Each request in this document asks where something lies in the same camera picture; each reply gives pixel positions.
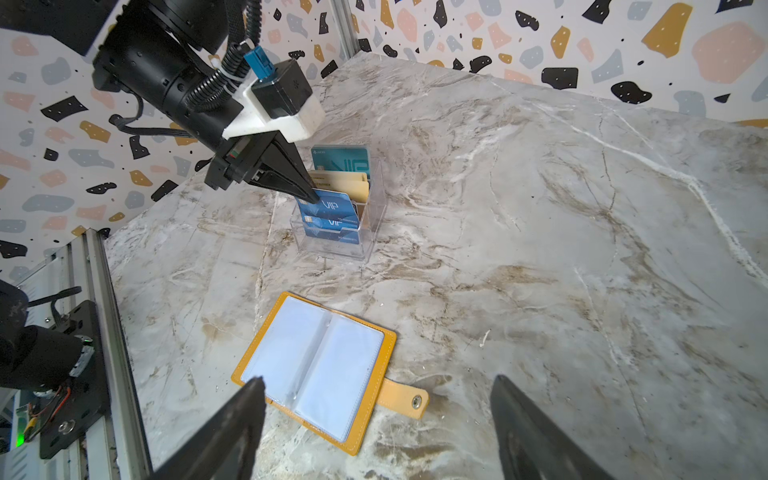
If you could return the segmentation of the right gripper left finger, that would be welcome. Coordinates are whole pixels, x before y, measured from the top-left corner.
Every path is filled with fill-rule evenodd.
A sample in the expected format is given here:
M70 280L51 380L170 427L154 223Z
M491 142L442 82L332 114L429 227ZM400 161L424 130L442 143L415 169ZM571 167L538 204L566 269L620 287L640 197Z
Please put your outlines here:
M249 479L265 421L262 378L249 380L152 479Z

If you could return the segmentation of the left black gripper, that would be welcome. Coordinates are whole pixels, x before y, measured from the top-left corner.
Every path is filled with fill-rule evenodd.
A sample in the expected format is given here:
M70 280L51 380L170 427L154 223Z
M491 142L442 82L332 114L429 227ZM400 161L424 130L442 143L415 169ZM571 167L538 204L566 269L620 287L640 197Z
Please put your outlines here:
M282 134L254 134L224 141L208 165L205 184L213 190L227 190L232 183L286 193L310 204L319 202L297 147Z

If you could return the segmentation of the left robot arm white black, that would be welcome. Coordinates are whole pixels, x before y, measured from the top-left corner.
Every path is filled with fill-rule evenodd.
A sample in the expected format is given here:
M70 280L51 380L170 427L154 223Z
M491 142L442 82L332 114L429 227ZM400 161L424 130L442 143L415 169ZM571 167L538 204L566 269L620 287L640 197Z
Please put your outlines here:
M5 1L4 29L92 54L93 84L124 91L172 121L166 134L213 152L206 184L319 200L297 150L324 118L298 62L260 44L258 1Z

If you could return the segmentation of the yellow leather card holder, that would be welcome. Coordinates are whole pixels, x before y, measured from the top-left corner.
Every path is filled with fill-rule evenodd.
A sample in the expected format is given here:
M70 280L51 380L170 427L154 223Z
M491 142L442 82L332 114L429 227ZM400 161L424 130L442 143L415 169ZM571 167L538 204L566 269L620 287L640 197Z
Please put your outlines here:
M282 293L234 369L240 386L265 384L269 404L350 456L375 406L419 420L429 393L386 377L394 331Z

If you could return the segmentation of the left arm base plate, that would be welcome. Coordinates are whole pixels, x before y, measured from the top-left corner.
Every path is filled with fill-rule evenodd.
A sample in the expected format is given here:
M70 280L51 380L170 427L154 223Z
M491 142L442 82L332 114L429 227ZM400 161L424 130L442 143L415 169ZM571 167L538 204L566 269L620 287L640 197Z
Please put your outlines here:
M97 305L85 300L68 314L64 332L91 347L93 353L79 375L67 380L61 398L52 409L53 416L39 435L40 458L52 459L59 451L84 439L87 430L109 407L109 389L104 352L99 329Z

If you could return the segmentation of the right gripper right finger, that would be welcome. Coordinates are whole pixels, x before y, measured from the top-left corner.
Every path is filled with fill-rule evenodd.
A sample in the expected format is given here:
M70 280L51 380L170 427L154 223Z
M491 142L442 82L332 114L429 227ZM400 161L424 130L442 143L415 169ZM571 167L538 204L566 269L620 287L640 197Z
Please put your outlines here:
M508 377L495 377L490 407L506 479L610 479Z

